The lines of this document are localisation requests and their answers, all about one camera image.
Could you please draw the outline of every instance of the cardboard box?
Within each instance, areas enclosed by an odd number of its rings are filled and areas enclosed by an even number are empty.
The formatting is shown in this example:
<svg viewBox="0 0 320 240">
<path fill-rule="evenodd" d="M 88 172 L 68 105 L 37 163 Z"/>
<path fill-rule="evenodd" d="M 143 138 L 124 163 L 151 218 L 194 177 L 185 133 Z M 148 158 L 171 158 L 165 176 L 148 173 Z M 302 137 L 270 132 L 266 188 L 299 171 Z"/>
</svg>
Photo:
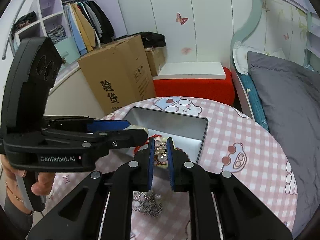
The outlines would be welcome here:
<svg viewBox="0 0 320 240">
<path fill-rule="evenodd" d="M 165 64 L 165 58 L 162 48 L 155 48 L 153 51 L 146 52 L 151 75 L 153 77 L 159 75 L 161 68 Z"/>
<path fill-rule="evenodd" d="M 156 97 L 140 35 L 105 44 L 78 63 L 105 114 Z"/>
</svg>

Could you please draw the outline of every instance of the pink checkered tablecloth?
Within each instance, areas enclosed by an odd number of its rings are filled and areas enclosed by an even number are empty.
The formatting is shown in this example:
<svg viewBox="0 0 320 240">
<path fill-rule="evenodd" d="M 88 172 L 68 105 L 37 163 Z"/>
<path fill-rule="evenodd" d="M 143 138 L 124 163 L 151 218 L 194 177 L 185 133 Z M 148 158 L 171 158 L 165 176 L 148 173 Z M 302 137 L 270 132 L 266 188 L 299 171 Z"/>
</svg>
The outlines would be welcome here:
<svg viewBox="0 0 320 240">
<path fill-rule="evenodd" d="M 133 106 L 208 119 L 208 130 L 198 164 L 205 170 L 230 171 L 246 185 L 287 227 L 292 230 L 297 187 L 291 166 L 277 141 L 260 125 L 238 110 L 200 98 L 153 98 L 133 103 L 109 114 L 104 120 L 121 120 Z M 123 161 L 110 151 L 96 169 L 115 171 Z M 57 174 L 46 211 L 52 209 L 88 173 Z M 136 240 L 188 238 L 188 193 L 173 193 L 169 181 L 153 178 L 153 188 L 162 195 L 163 211 L 153 218 L 132 213 L 132 236 Z"/>
</svg>

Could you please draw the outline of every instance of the red cushion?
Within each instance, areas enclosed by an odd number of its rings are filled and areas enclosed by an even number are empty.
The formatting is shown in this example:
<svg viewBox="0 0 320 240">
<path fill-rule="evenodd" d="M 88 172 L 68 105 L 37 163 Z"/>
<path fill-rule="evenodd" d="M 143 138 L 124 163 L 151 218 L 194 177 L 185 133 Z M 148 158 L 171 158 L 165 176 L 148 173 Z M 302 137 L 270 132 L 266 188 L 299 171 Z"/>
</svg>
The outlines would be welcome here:
<svg viewBox="0 0 320 240">
<path fill-rule="evenodd" d="M 223 68 L 226 79 L 157 79 L 155 85 L 158 97 L 206 98 L 231 106 L 235 100 L 235 90 L 231 72 Z"/>
</svg>

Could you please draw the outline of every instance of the bracelet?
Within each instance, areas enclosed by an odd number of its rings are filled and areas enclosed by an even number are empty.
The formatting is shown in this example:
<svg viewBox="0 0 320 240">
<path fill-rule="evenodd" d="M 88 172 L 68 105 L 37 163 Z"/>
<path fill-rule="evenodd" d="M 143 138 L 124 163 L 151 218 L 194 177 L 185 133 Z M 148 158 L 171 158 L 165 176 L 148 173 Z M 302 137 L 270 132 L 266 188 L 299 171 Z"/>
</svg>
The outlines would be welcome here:
<svg viewBox="0 0 320 240">
<path fill-rule="evenodd" d="M 21 201 L 22 203 L 24 202 L 23 199 L 19 198 L 18 196 L 16 196 L 11 189 L 9 189 L 8 187 L 8 183 L 7 183 L 7 180 L 5 180 L 5 186 L 7 187 L 7 189 L 12 193 L 12 195 L 18 200 L 18 201 Z"/>
</svg>

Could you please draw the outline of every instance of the blue gripper pad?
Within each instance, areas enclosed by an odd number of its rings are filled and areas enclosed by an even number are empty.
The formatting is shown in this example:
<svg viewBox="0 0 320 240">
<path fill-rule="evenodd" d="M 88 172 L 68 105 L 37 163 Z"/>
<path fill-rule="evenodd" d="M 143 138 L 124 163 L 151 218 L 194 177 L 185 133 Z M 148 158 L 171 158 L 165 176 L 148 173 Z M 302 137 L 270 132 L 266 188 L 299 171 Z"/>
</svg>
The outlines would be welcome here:
<svg viewBox="0 0 320 240">
<path fill-rule="evenodd" d="M 87 125 L 87 129 L 91 132 L 97 131 L 120 131 L 127 128 L 130 123 L 126 120 L 104 121 L 97 120 Z"/>
<path fill-rule="evenodd" d="M 173 166 L 173 158 L 172 158 L 172 150 L 173 150 L 173 142 L 172 138 L 167 140 L 167 158 L 168 158 L 168 169 L 169 169 L 169 181 L 171 190 L 175 190 L 176 185 L 174 181 L 174 166 Z"/>
<path fill-rule="evenodd" d="M 153 179 L 153 167 L 155 161 L 155 139 L 151 137 L 148 143 L 149 165 L 148 165 L 148 190 L 151 190 Z"/>
</svg>

